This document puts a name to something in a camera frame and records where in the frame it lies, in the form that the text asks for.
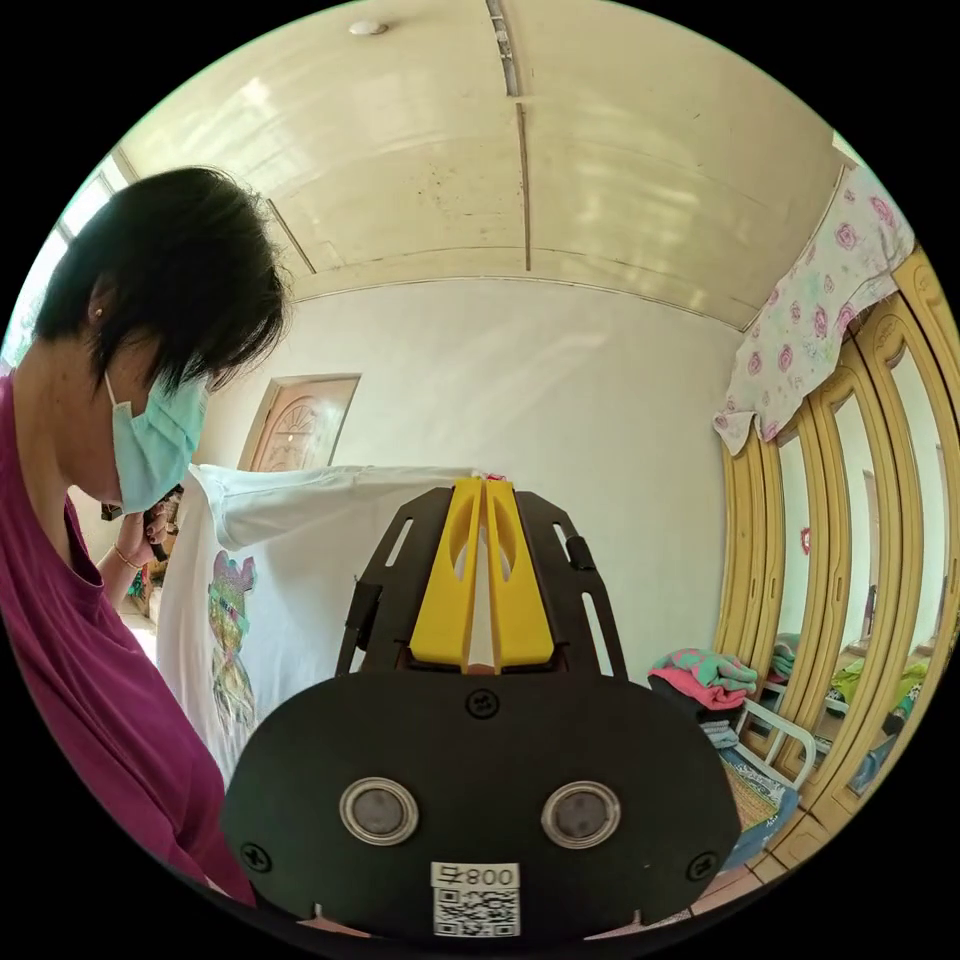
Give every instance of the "ceiling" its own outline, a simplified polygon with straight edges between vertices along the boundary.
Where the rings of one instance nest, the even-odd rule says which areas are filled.
[[[353,36],[361,19],[389,29]],[[842,162],[830,127],[768,76],[604,0],[335,7],[213,64],[120,150],[138,176],[213,164],[268,198],[297,299],[532,277],[741,330]]]

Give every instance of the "pink floral fabric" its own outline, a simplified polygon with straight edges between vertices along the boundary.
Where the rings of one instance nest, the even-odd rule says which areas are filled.
[[[896,292],[892,273],[914,242],[876,177],[865,167],[846,174],[820,228],[737,351],[723,409],[713,417],[732,454],[747,442],[751,423],[763,440],[772,440],[833,373],[844,331]]]

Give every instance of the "blue surgical mask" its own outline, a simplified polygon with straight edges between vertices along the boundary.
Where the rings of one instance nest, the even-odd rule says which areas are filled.
[[[207,414],[204,380],[190,380],[175,390],[154,383],[146,409],[133,416],[130,401],[117,403],[104,374],[113,404],[113,454],[120,477],[124,513],[149,510],[182,482],[197,449]]]

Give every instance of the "magenta shirt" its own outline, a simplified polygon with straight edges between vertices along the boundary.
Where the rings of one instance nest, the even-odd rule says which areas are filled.
[[[218,824],[220,770],[107,600],[69,498],[75,569],[40,528],[20,471],[9,377],[0,377],[0,503],[0,609],[60,749],[138,843],[253,905]]]

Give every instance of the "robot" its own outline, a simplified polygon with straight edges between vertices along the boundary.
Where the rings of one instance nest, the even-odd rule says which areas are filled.
[[[482,529],[489,675],[468,672]],[[665,919],[740,833],[717,751],[628,679],[569,516],[484,478],[397,512],[357,582],[335,676],[256,729],[221,823],[268,903],[470,952],[582,939],[638,910]]]

